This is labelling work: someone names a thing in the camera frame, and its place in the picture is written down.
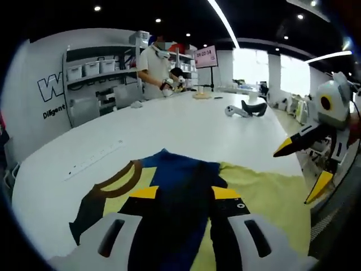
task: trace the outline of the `storage box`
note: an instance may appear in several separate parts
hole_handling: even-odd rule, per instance
[[[190,72],[191,71],[191,65],[184,64],[184,72]]]
[[[68,81],[75,81],[82,77],[82,65],[77,65],[67,69]]]
[[[147,48],[149,41],[149,32],[137,31],[129,37],[130,44],[136,45],[137,40],[141,48]]]
[[[192,58],[194,58],[194,50],[186,50],[186,55],[189,55],[189,56],[191,56]]]
[[[115,59],[102,60],[100,62],[100,72],[110,73],[115,71]]]
[[[85,76],[93,76],[99,74],[99,61],[85,63],[84,65]]]

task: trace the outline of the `chair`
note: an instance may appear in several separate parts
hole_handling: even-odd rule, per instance
[[[97,98],[71,99],[69,117],[73,127],[80,126],[100,116]]]

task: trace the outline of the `yellow cloth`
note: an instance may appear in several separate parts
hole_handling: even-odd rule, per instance
[[[310,208],[305,205],[308,190],[303,177],[276,173],[257,173],[251,169],[221,163],[219,174],[229,189],[241,195],[251,213],[262,215],[282,229],[290,246],[307,255],[311,238]],[[208,222],[192,271],[215,270],[215,258]]]

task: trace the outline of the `ceiling light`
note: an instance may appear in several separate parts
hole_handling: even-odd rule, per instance
[[[344,52],[338,52],[338,53],[333,53],[333,54],[329,54],[329,55],[324,55],[324,56],[320,56],[319,58],[307,60],[307,61],[305,61],[305,63],[311,63],[311,62],[315,62],[315,61],[326,59],[326,58],[334,58],[335,56],[341,56],[341,55],[352,55],[352,52],[344,51]]]
[[[239,49],[239,44],[237,42],[236,36],[229,24],[229,22],[227,21],[227,18],[225,17],[225,15],[223,14],[221,8],[218,6],[218,4],[216,3],[215,0],[208,0],[208,2],[210,3],[210,5],[212,6],[212,8],[214,9],[214,11],[218,14],[219,18],[221,18],[222,23],[224,24],[224,26],[226,27],[229,35],[231,36],[231,39],[235,45],[235,47],[237,49]]]

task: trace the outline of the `pink sign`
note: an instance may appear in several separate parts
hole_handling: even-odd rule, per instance
[[[195,51],[195,61],[197,69],[218,66],[215,46]]]

